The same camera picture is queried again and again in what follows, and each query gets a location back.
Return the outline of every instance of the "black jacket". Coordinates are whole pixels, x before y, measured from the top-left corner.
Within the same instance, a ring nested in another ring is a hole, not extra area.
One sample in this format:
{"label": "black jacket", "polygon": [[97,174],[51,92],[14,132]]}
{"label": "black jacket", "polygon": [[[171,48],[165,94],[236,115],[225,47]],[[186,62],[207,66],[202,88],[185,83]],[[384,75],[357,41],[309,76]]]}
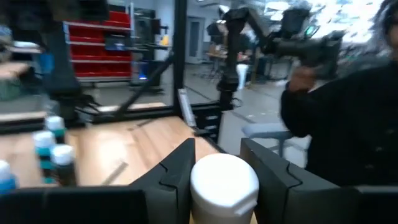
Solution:
{"label": "black jacket", "polygon": [[295,136],[312,137],[306,170],[338,185],[398,183],[398,64],[284,91],[280,113]]}

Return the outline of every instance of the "red storage bin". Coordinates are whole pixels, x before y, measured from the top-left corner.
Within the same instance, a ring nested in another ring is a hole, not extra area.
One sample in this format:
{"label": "red storage bin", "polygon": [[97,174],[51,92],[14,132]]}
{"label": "red storage bin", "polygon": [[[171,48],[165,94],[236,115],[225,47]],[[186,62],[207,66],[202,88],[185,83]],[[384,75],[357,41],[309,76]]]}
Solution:
{"label": "red storage bin", "polygon": [[131,53],[119,50],[104,50],[103,58],[104,60],[117,60],[122,62],[130,62]]}
{"label": "red storage bin", "polygon": [[99,63],[73,63],[76,77],[102,77],[104,67]]}
{"label": "red storage bin", "polygon": [[104,55],[104,47],[71,45],[70,53],[72,60],[102,60]]}
{"label": "red storage bin", "polygon": [[104,43],[104,33],[102,30],[70,26],[69,39],[76,42]]}
{"label": "red storage bin", "polygon": [[108,63],[103,64],[104,73],[106,77],[130,77],[131,65],[130,63]]}
{"label": "red storage bin", "polygon": [[110,12],[109,20],[104,21],[103,25],[130,28],[130,16],[123,12]]}

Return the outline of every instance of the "chair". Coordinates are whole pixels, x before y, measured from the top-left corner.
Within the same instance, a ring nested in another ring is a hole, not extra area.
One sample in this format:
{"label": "chair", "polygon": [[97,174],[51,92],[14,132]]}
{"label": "chair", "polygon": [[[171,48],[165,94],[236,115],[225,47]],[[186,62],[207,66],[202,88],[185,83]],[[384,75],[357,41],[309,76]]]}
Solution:
{"label": "chair", "polygon": [[278,154],[284,157],[284,144],[293,134],[281,123],[249,124],[242,128],[247,138],[276,139],[278,140]]}

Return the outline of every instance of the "blue bottle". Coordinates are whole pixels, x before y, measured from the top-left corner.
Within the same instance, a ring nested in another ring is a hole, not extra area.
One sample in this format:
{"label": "blue bottle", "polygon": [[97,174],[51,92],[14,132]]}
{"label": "blue bottle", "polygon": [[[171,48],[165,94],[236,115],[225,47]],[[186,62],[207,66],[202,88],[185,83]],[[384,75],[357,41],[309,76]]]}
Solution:
{"label": "blue bottle", "polygon": [[0,160],[0,195],[15,189],[17,189],[17,179],[12,174],[10,165],[8,162]]}
{"label": "blue bottle", "polygon": [[66,128],[63,122],[63,118],[60,116],[48,116],[45,118],[45,128],[51,131],[55,136],[57,144],[65,144],[65,133]]}
{"label": "blue bottle", "polygon": [[51,151],[55,146],[55,137],[51,131],[38,131],[33,134],[35,153],[39,160],[45,184],[54,183],[53,164],[51,162]]}

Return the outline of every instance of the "bottle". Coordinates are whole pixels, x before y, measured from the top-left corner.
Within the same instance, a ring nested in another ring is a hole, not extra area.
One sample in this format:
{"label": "bottle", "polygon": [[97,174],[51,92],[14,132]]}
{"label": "bottle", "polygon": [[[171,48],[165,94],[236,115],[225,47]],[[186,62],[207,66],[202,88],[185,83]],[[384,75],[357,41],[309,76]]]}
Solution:
{"label": "bottle", "polygon": [[60,116],[48,116],[45,118],[45,128],[54,133],[57,144],[65,144],[65,124]]}
{"label": "bottle", "polygon": [[54,178],[59,185],[77,186],[73,147],[66,144],[56,145],[52,150],[51,160],[54,166]]}
{"label": "bottle", "polygon": [[51,163],[51,150],[55,146],[55,136],[51,131],[38,131],[33,134],[35,153],[39,159],[42,170],[43,182],[52,184],[53,165]]}
{"label": "bottle", "polygon": [[17,179],[12,174],[10,165],[8,162],[0,160],[0,195],[15,189],[17,189]]}

